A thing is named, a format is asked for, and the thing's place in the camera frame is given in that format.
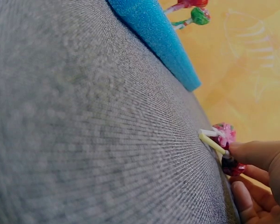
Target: fingernail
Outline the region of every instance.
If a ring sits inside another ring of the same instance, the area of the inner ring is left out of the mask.
[[[231,150],[237,150],[241,145],[242,145],[242,143],[240,143],[240,142],[233,142],[229,145],[229,148]]]

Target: green lollipop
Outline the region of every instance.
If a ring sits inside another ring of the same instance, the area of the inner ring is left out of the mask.
[[[191,18],[188,20],[183,20],[179,22],[172,22],[171,24],[174,26],[174,30],[183,29],[187,25],[191,23],[196,23],[198,25],[205,25],[210,22],[210,14],[209,11],[205,8],[193,8],[191,11]]]

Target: gray fabric surface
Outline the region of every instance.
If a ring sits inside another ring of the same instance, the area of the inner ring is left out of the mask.
[[[0,0],[0,224],[237,223],[193,94],[103,0]]]

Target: finger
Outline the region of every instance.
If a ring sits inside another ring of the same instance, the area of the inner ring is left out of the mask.
[[[231,143],[230,152],[239,162],[268,171],[273,159],[280,153],[280,141]]]
[[[246,170],[244,171],[244,174],[263,183],[264,185],[268,186],[269,183],[269,173],[263,169],[259,169],[256,166],[248,165]]]
[[[231,189],[243,223],[253,219],[258,220],[259,217],[254,210],[252,198],[245,185],[240,181],[236,181],[232,183]]]
[[[251,197],[263,210],[271,212],[272,208],[278,205],[273,195],[269,191],[259,186],[256,186],[255,184],[251,183],[249,180],[243,178],[242,176],[233,177],[231,178],[231,181],[243,182],[248,191],[250,192]]]

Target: red lollipop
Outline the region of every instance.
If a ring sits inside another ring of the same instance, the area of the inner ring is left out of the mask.
[[[185,5],[188,5],[186,6],[185,8],[190,8],[192,6],[195,6],[195,7],[206,7],[207,3],[208,3],[209,0],[177,0],[177,3],[183,3]]]
[[[169,7],[164,11],[165,14],[177,11],[181,8],[205,7],[209,0],[177,0],[177,4]]]

